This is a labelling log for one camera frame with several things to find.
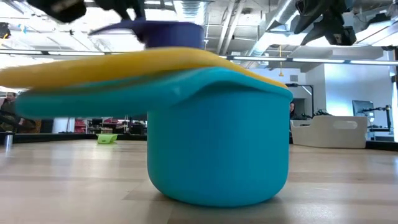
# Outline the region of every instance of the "person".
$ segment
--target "person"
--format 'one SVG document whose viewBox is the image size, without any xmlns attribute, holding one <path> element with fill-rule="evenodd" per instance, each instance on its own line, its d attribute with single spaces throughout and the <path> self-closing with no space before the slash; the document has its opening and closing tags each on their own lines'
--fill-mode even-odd
<svg viewBox="0 0 398 224">
<path fill-rule="evenodd" d="M 294 109 L 295 109 L 294 102 L 290 102 L 290 119 L 299 119 L 299 117 L 295 113 Z"/>
<path fill-rule="evenodd" d="M 1 105 L 0 110 L 4 111 L 4 112 L 8 112 L 11 113 L 13 115 L 10 114 L 6 114 L 3 113 L 2 115 L 10 120 L 13 120 L 19 124 L 23 123 L 23 119 L 21 119 L 18 115 L 16 115 L 15 112 L 15 100 L 17 98 L 17 94 L 16 93 L 7 93 L 7 98 L 4 100 L 4 103 Z M 0 129 L 2 129 L 2 131 L 13 131 L 15 130 L 15 128 L 10 125 L 10 124 L 6 124 L 6 123 L 2 123 L 0 124 Z"/>
</svg>

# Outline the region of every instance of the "purple lid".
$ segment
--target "purple lid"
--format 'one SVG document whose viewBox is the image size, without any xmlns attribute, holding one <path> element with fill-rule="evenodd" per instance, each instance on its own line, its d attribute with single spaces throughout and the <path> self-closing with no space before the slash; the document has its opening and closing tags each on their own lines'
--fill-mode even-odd
<svg viewBox="0 0 398 224">
<path fill-rule="evenodd" d="M 191 22 L 170 21 L 122 21 L 93 31 L 90 35 L 107 30 L 131 29 L 146 48 L 192 47 L 203 48 L 203 28 Z"/>
</svg>

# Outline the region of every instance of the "table surface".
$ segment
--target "table surface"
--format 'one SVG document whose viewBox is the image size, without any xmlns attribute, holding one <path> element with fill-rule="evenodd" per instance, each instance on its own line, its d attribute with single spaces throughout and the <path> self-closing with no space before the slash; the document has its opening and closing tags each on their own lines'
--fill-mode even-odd
<svg viewBox="0 0 398 224">
<path fill-rule="evenodd" d="M 290 147 L 283 190 L 227 209 L 173 201 L 146 171 L 146 142 L 0 149 L 0 223 L 398 223 L 398 153 Z"/>
</svg>

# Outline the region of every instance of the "green object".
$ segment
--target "green object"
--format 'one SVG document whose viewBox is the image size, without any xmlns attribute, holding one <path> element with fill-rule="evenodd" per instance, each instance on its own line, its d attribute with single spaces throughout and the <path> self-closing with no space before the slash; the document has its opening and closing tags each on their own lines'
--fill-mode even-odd
<svg viewBox="0 0 398 224">
<path fill-rule="evenodd" d="M 117 134 L 97 134 L 98 144 L 112 144 L 118 138 Z"/>
</svg>

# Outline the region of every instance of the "ceiling light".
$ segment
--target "ceiling light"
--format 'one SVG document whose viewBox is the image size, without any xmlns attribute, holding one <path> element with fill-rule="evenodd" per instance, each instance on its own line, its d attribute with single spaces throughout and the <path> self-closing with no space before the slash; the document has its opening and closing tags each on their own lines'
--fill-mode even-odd
<svg viewBox="0 0 398 224">
<path fill-rule="evenodd" d="M 320 59 L 320 58 L 293 58 L 294 62 L 314 62 L 314 63 L 343 63 L 344 60 Z"/>
<path fill-rule="evenodd" d="M 350 61 L 350 63 L 358 65 L 393 65 L 393 66 L 398 65 L 398 62 L 394 61 L 377 61 L 377 60 L 352 60 Z"/>
<path fill-rule="evenodd" d="M 76 55 L 76 56 L 98 56 L 104 52 L 49 52 L 50 55 Z"/>
<path fill-rule="evenodd" d="M 42 54 L 39 50 L 0 50 L 0 54 Z"/>
<path fill-rule="evenodd" d="M 255 61 L 266 61 L 266 62 L 284 62 L 287 58 L 279 57 L 245 57 L 245 56 L 234 56 L 234 60 L 255 60 Z"/>
</svg>

